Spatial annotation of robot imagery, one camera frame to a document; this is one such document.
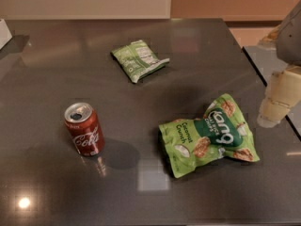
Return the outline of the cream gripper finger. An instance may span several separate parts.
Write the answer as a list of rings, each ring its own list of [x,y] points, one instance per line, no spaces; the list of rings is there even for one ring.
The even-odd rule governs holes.
[[[258,124],[263,128],[278,125],[301,101],[301,67],[289,65],[273,72],[261,102]]]
[[[273,28],[267,35],[265,35],[259,42],[260,46],[275,46],[279,33],[279,25]]]

